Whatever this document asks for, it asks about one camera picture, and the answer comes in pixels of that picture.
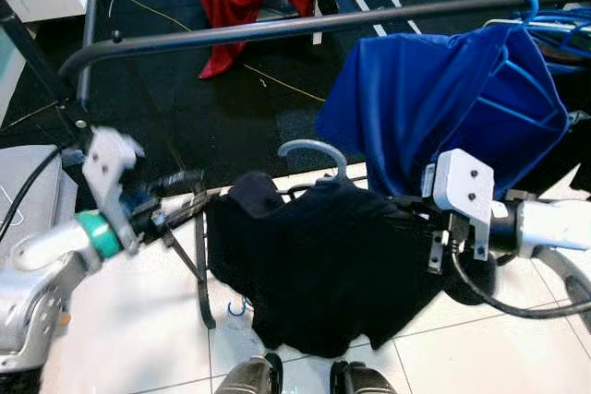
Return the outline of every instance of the blue hanger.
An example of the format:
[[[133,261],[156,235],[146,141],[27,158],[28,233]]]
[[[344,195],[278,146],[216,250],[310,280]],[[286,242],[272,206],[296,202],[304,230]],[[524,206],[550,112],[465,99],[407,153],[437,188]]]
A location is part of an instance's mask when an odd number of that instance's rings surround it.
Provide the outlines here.
[[[537,0],[528,0],[528,1],[531,5],[529,13],[522,23],[515,25],[516,29],[524,29],[525,27],[527,27],[529,25],[529,23],[537,15],[537,12],[539,10],[539,2]],[[500,60],[499,64],[489,73],[489,76],[493,78],[499,73],[499,71],[501,71],[502,68],[509,67],[510,69],[512,69],[513,71],[518,73],[520,76],[525,78],[525,80],[527,80],[527,82],[529,84],[531,84],[540,94],[542,94],[542,96],[544,96],[544,98],[548,101],[548,103],[550,105],[552,105],[553,104],[552,98],[550,97],[550,95],[546,91],[546,89],[544,87],[542,87],[542,85],[540,85],[539,82],[531,74],[529,74],[523,68],[521,68],[520,66],[518,66],[517,64],[515,64],[514,62],[509,60],[509,50],[507,49],[507,47],[503,46],[501,48],[501,51],[502,51],[502,53],[501,53],[502,59]],[[544,128],[544,129],[548,129],[551,131],[555,130],[555,128],[551,128],[551,127],[547,126],[546,123],[548,122],[549,119],[551,119],[556,114],[557,110],[554,110],[552,113],[550,113],[549,115],[547,115],[544,119],[542,119],[540,121],[540,120],[532,118],[528,115],[525,115],[523,113],[517,112],[517,111],[507,107],[504,104],[497,103],[495,101],[491,101],[485,97],[480,96],[480,97],[478,97],[477,100],[479,102],[484,103],[488,106],[491,106],[495,109],[501,110],[509,115],[520,118],[523,121],[527,122],[528,124],[535,125],[535,126],[538,126],[538,127]]]
[[[572,47],[570,45],[574,35],[582,32],[582,29],[591,26],[591,8],[581,7],[569,11],[559,9],[540,11],[538,16],[536,16],[535,21],[554,22],[559,25],[571,25],[572,28],[570,30],[558,27],[540,27],[536,25],[529,25],[527,30],[530,31],[532,36],[534,36],[537,40],[542,41],[547,45],[550,45],[561,51],[591,58],[591,51]],[[559,38],[557,37],[557,34],[563,34],[564,36]]]
[[[247,311],[247,306],[251,306],[252,304],[250,304],[250,302],[248,301],[248,299],[246,297],[242,297],[242,307],[240,308],[240,311],[238,311],[237,313],[235,313],[234,311],[232,311],[232,302],[228,302],[228,314],[230,316],[234,316],[234,317],[240,317],[243,316],[244,313],[246,313]]]

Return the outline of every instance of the blue garment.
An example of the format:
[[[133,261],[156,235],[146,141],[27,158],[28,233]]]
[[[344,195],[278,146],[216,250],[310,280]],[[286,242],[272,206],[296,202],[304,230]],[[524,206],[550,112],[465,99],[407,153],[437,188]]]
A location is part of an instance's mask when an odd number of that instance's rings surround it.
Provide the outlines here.
[[[548,97],[501,65],[505,45],[509,60]],[[479,97],[548,120],[533,125]],[[562,138],[569,121],[530,36],[497,25],[452,37],[393,34],[359,41],[316,125],[336,148],[365,154],[369,186],[382,194],[419,195],[425,166],[461,148],[494,168],[499,198]]]

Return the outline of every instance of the yellow cable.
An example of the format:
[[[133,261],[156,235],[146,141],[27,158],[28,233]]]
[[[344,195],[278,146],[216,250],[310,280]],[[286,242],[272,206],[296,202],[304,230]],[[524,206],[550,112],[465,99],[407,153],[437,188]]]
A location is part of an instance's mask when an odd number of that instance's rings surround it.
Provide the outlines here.
[[[281,80],[279,80],[278,78],[274,78],[273,76],[270,76],[270,75],[268,75],[267,73],[263,73],[262,71],[259,71],[259,70],[258,70],[257,68],[255,68],[254,66],[247,65],[247,64],[245,64],[244,62],[240,62],[240,64],[241,64],[241,65],[242,65],[244,68],[247,68],[247,69],[249,69],[250,71],[254,71],[255,73],[258,73],[258,74],[260,74],[261,76],[264,76],[264,77],[268,78],[269,80],[272,80],[273,82],[277,82],[278,84],[280,84],[280,85],[283,85],[283,86],[284,86],[284,87],[286,87],[286,88],[289,88],[290,90],[297,91],[297,92],[299,92],[300,94],[304,94],[305,96],[308,96],[308,97],[310,97],[310,98],[314,99],[315,101],[325,101],[324,99],[322,99],[322,98],[320,98],[320,97],[318,97],[318,96],[315,96],[314,94],[310,94],[309,92],[306,92],[306,91],[304,91],[304,90],[301,90],[300,88],[296,88],[296,87],[294,87],[294,86],[292,86],[292,85],[289,85],[288,83],[282,82],[282,81],[281,81]]]
[[[178,25],[180,28],[182,28],[182,29],[183,29],[183,30],[185,30],[185,31],[192,31],[192,29],[191,29],[191,28],[189,28],[188,26],[186,26],[186,25],[182,24],[181,22],[179,22],[179,21],[178,21],[178,20],[176,20],[175,18],[171,18],[170,16],[168,16],[168,15],[166,15],[166,14],[164,14],[164,13],[161,13],[160,11],[157,11],[157,10],[155,10],[154,8],[151,8],[151,7],[147,6],[147,5],[144,5],[144,4],[142,4],[142,3],[141,3],[140,1],[138,1],[138,0],[128,0],[128,1],[130,1],[130,2],[133,2],[133,3],[134,3],[134,4],[136,4],[137,6],[140,6],[140,7],[142,7],[142,8],[145,8],[145,9],[147,9],[148,11],[150,11],[150,12],[152,12],[152,13],[154,13],[154,14],[158,15],[158,16],[162,16],[163,18],[167,18],[168,20],[170,20],[170,21],[174,22],[176,25]],[[311,99],[314,99],[315,101],[325,101],[324,99],[322,99],[322,98],[320,98],[320,97],[318,97],[318,96],[315,96],[314,94],[310,94],[309,92],[306,92],[306,91],[304,91],[304,90],[301,90],[300,88],[296,88],[296,87],[294,87],[293,85],[290,85],[290,84],[288,84],[288,83],[285,83],[285,82],[281,81],[281,80],[280,80],[280,79],[278,79],[278,78],[274,78],[273,76],[270,76],[269,74],[267,74],[267,73],[264,73],[264,72],[262,72],[262,71],[258,70],[258,69],[257,69],[257,68],[255,68],[254,66],[247,65],[247,64],[245,64],[245,63],[243,63],[243,62],[240,62],[240,64],[241,64],[241,65],[242,65],[244,68],[246,68],[246,69],[249,69],[250,71],[253,71],[253,72],[257,73],[257,74],[260,74],[261,76],[264,76],[265,78],[267,78],[267,79],[269,79],[269,80],[272,80],[273,82],[276,82],[276,83],[278,83],[279,85],[283,85],[284,87],[286,87],[286,88],[288,88],[288,89],[290,89],[290,90],[293,90],[293,91],[299,92],[300,94],[303,94],[303,95],[305,95],[305,96],[308,96],[309,98],[311,98]]]
[[[181,22],[179,22],[178,20],[176,20],[175,18],[171,18],[170,16],[161,13],[160,11],[155,10],[154,8],[151,8],[147,5],[142,4],[140,1],[138,0],[128,0],[129,2],[133,2],[134,4],[136,4],[137,6],[141,6],[142,8],[147,9],[148,11],[150,11],[151,13],[157,14],[158,16],[162,16],[163,18],[167,18],[168,20],[170,20],[171,22],[174,22],[176,25],[178,25],[179,27],[181,27],[183,30],[185,31],[191,31],[191,28],[183,25]]]

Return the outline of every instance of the black rubber mat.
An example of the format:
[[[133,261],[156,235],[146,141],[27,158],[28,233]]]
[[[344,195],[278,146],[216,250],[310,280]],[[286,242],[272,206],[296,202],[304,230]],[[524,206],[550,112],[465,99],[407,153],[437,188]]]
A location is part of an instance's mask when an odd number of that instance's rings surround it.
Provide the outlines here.
[[[103,0],[106,8],[111,0]],[[171,15],[191,29],[207,27],[199,0],[139,0]],[[353,0],[338,0],[342,12],[358,10]],[[436,0],[401,0],[404,5]],[[392,6],[390,0],[366,0],[371,9]],[[479,27],[488,16],[419,20],[423,32],[455,33]],[[111,25],[124,37],[181,31],[175,24],[127,0],[116,0]],[[387,32],[412,32],[403,23],[383,24]],[[107,38],[109,23],[103,23]],[[81,45],[83,18],[45,22],[37,43],[55,66]],[[142,88],[132,81],[127,63],[97,64],[92,75],[90,115],[97,125],[110,125],[135,137],[147,153],[146,180],[177,169],[164,143],[165,131],[184,164],[206,170],[210,187],[228,185],[248,170],[265,170],[274,176],[331,166],[320,154],[295,152],[287,160],[276,150],[294,138],[318,138],[314,130],[321,101],[287,89],[246,69],[253,66],[299,89],[324,99],[339,73],[346,53],[359,38],[373,37],[372,27],[325,33],[323,43],[311,45],[311,36],[249,43],[236,66],[211,79],[199,80],[209,50],[159,54],[134,59],[158,113],[150,111]],[[5,124],[48,103],[50,98],[28,68],[6,114]],[[55,143],[66,137],[53,112],[31,120],[8,136],[0,146]],[[351,161],[361,158],[352,157]]]

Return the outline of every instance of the screw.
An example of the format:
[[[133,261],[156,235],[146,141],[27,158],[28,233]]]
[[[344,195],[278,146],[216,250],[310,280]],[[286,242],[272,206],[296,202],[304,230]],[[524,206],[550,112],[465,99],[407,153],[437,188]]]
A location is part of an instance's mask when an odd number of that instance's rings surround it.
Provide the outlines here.
[[[113,43],[120,43],[123,40],[123,36],[121,35],[120,30],[115,30],[111,33],[111,38],[113,39]]]

